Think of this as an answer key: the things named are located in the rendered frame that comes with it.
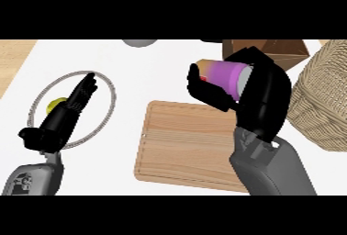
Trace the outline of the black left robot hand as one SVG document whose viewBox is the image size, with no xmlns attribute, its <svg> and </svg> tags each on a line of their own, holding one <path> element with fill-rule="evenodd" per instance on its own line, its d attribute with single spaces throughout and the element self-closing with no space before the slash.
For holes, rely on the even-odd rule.
<svg viewBox="0 0 347 235">
<path fill-rule="evenodd" d="M 29 150 L 54 153 L 63 148 L 74 132 L 80 113 L 96 89 L 94 73 L 88 73 L 68 99 L 54 106 L 41 125 L 19 131 L 19 137 Z"/>
</svg>

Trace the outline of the purple and orange can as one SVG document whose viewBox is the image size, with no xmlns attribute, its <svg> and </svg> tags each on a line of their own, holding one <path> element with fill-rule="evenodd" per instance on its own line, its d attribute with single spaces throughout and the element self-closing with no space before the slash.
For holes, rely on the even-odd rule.
<svg viewBox="0 0 347 235">
<path fill-rule="evenodd" d="M 220 86 L 233 99 L 239 101 L 254 67 L 241 62 L 212 60 L 199 60 L 196 65 L 201 80 Z"/>
</svg>

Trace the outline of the beige wicker basket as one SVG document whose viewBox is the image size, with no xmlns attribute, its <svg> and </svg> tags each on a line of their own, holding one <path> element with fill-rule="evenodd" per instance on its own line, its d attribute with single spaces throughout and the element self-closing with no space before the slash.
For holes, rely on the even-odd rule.
<svg viewBox="0 0 347 235">
<path fill-rule="evenodd" d="M 347 152 L 347 39 L 331 39 L 292 86 L 289 124 L 326 151 Z"/>
</svg>

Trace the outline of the grey round object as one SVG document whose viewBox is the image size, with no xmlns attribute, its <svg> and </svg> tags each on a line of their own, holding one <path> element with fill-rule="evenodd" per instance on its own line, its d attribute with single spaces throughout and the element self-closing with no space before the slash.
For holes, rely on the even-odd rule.
<svg viewBox="0 0 347 235">
<path fill-rule="evenodd" d="M 147 47 L 156 42 L 155 39 L 125 39 L 124 43 L 134 48 Z"/>
</svg>

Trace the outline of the yellow-green round fruit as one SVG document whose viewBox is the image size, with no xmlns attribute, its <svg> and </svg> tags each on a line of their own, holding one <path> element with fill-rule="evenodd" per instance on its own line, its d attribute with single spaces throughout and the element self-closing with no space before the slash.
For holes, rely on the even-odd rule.
<svg viewBox="0 0 347 235">
<path fill-rule="evenodd" d="M 65 102 L 66 100 L 68 100 L 66 97 L 60 97 L 60 98 L 54 99 L 54 100 L 49 103 L 47 107 L 46 107 L 46 115 L 49 115 L 49 113 L 52 112 L 52 110 L 54 109 L 54 107 L 57 106 L 57 104 L 59 104 L 60 102 Z"/>
</svg>

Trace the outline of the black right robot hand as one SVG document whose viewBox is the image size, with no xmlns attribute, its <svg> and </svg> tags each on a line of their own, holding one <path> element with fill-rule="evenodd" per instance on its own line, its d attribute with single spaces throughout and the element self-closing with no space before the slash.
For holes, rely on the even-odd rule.
<svg viewBox="0 0 347 235">
<path fill-rule="evenodd" d="M 291 82 L 283 69 L 255 46 L 241 49 L 226 59 L 254 66 L 239 99 L 223 88 L 201 79 L 198 65 L 190 65 L 187 90 L 190 96 L 226 112 L 236 111 L 236 126 L 272 142 L 283 126 L 291 96 Z"/>
</svg>

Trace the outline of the wooden cutting board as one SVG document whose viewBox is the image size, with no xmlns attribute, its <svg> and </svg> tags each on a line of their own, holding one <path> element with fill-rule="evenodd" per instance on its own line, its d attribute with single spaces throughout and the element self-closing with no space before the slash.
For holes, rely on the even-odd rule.
<svg viewBox="0 0 347 235">
<path fill-rule="evenodd" d="M 139 180 L 245 192 L 229 163 L 236 113 L 153 101 L 146 108 L 134 176 Z"/>
</svg>

